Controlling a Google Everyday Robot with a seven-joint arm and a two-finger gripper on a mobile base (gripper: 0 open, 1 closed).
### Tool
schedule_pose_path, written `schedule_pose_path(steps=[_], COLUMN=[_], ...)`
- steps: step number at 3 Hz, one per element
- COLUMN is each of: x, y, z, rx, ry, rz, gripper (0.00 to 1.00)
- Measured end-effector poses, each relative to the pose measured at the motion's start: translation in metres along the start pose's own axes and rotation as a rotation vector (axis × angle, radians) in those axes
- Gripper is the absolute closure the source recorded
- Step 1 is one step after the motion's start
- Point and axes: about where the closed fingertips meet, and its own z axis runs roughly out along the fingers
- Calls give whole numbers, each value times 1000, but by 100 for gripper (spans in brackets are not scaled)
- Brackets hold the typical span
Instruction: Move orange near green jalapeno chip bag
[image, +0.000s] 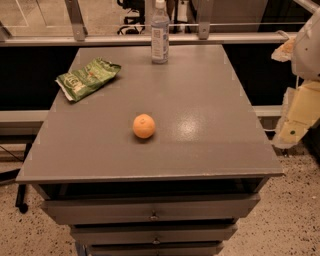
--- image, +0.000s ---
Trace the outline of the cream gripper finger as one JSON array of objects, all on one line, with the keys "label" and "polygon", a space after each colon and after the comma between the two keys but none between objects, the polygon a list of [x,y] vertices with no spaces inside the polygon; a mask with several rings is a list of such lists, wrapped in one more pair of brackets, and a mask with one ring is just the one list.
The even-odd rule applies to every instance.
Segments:
[{"label": "cream gripper finger", "polygon": [[293,53],[294,43],[295,38],[289,38],[286,42],[274,50],[274,52],[271,54],[271,58],[279,62],[290,61]]},{"label": "cream gripper finger", "polygon": [[297,145],[319,119],[320,82],[304,81],[297,89],[288,88],[283,97],[273,145],[279,149]]}]

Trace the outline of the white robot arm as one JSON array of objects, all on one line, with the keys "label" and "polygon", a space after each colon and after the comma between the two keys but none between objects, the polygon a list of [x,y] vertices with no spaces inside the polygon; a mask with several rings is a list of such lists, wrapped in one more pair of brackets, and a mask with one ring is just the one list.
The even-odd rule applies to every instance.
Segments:
[{"label": "white robot arm", "polygon": [[275,147],[289,149],[320,119],[320,8],[295,37],[274,50],[271,58],[290,61],[292,73],[303,80],[300,86],[286,90],[272,139]]}]

